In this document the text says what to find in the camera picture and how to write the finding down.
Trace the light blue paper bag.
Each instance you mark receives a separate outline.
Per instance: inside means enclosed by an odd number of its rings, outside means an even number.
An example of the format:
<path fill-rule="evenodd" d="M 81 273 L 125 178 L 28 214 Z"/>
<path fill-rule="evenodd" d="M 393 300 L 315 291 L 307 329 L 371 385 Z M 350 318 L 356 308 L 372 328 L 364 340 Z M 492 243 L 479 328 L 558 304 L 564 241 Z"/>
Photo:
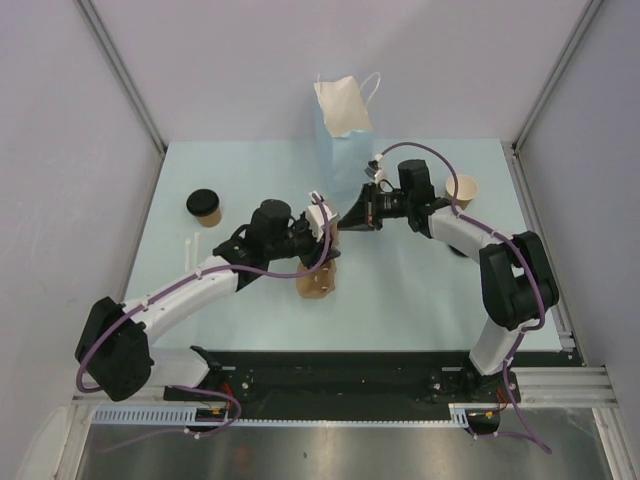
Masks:
<path fill-rule="evenodd" d="M 363 82 L 347 76 L 314 82 L 316 159 L 326 190 L 337 202 L 359 194 L 365 168 L 373 159 L 374 126 L 369 105 L 381 83 L 374 72 Z"/>

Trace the brown paper cup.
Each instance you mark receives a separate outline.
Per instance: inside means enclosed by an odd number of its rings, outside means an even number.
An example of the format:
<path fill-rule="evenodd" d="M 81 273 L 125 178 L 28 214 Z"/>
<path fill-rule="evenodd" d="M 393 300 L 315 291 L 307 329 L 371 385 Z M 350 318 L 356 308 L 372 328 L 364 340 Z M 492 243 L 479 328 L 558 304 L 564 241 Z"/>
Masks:
<path fill-rule="evenodd" d="M 449 176 L 445 182 L 445 197 L 455 204 L 456 210 L 465 210 L 477 194 L 478 184 L 469 175 Z"/>
<path fill-rule="evenodd" d="M 222 213 L 220 206 L 215 205 L 213 208 L 194 213 L 194 217 L 202 227 L 213 228 L 221 222 Z"/>

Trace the black plastic cup lid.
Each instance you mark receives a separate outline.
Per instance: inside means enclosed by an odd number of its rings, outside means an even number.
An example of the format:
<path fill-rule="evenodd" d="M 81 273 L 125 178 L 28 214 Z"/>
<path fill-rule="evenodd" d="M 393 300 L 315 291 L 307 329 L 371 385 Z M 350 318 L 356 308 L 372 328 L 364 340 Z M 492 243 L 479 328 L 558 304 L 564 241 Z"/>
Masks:
<path fill-rule="evenodd" d="M 194 216 L 194 213 L 220 206 L 218 194 L 210 189 L 197 189 L 193 191 L 186 200 L 187 211 Z"/>

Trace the brown cardboard cup carrier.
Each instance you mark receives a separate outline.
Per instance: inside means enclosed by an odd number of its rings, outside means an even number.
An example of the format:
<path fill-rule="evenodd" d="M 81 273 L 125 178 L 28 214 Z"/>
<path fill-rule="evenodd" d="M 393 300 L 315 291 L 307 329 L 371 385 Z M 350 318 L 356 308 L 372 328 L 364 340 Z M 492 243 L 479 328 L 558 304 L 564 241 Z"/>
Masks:
<path fill-rule="evenodd" d="M 295 279 L 298 294 L 305 299 L 322 299 L 335 290 L 336 261 L 324 263 L 319 270 L 309 274 L 308 269 L 298 263 L 297 273 L 305 276 Z"/>

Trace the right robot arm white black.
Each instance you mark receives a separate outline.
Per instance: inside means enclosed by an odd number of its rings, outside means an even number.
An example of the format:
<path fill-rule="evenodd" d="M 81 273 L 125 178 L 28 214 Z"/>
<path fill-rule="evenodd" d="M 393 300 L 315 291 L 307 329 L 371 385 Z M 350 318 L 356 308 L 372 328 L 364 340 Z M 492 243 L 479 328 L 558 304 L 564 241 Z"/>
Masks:
<path fill-rule="evenodd" d="M 404 218 L 415 233 L 438 240 L 474 260 L 488 319 L 461 376 L 463 393 L 484 401 L 497 389 L 496 373 L 509 365 L 524 335 L 544 327 L 559 290 L 540 237 L 531 231 L 507 235 L 466 216 L 438 197 L 426 162 L 398 166 L 399 186 L 389 191 L 366 183 L 338 222 L 341 231 L 376 231 L 386 219 Z"/>

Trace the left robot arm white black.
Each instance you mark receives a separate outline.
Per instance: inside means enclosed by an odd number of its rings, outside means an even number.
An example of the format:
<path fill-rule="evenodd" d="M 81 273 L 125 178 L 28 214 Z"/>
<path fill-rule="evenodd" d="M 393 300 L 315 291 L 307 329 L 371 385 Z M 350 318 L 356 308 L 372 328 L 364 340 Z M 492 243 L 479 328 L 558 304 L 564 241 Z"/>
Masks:
<path fill-rule="evenodd" d="M 267 199 L 199 265 L 178 280 L 132 302 L 104 297 L 94 303 L 74 353 L 76 387 L 103 392 L 113 401 L 132 397 L 156 366 L 151 347 L 168 330 L 215 300 L 261 277 L 275 277 L 274 261 L 298 258 L 299 277 L 338 257 L 332 229 L 337 212 L 318 193 L 294 217 L 290 206 Z"/>

